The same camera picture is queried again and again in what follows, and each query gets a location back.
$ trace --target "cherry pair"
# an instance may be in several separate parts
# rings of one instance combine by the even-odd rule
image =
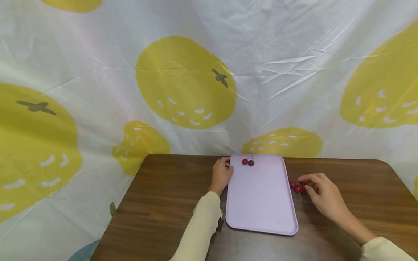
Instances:
[[[293,181],[293,180],[290,180],[289,181],[289,184],[290,184],[290,186],[296,191],[296,192],[303,192],[303,191],[306,191],[306,189],[305,189],[305,187],[304,187],[304,185],[307,185],[309,183],[309,181],[307,181],[307,180],[304,180],[304,181],[300,181],[300,184],[302,185],[302,186],[299,186],[295,181]]]
[[[247,165],[248,166],[254,166],[254,160],[248,160],[249,157],[246,157],[245,159],[242,160],[242,164],[243,165]]]

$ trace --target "cream sleeve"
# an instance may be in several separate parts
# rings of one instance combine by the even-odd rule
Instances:
[[[221,217],[220,203],[221,200],[215,192],[208,192],[200,198],[171,261],[205,260],[210,239]]]
[[[375,238],[362,247],[360,261],[415,261],[402,249],[385,238]]]

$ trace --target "brown wood grain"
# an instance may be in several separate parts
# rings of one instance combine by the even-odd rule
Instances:
[[[195,205],[207,192],[219,156],[149,155],[104,233],[92,261],[166,261],[177,249]],[[285,159],[290,179],[325,173],[365,225],[418,260],[418,202],[392,168],[378,160]],[[227,192],[221,196],[225,212]],[[293,237],[239,231],[224,223],[206,260],[358,260],[360,247],[304,195],[293,195]]]

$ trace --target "lavender tray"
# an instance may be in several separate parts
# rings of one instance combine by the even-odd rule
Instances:
[[[242,160],[253,159],[254,166]],[[293,236],[298,231],[284,159],[278,155],[234,154],[226,221],[232,228]]]

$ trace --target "fabric backdrop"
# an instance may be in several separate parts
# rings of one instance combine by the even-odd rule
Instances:
[[[416,0],[0,1],[0,259],[87,260],[150,153],[377,159],[414,193],[417,19]]]

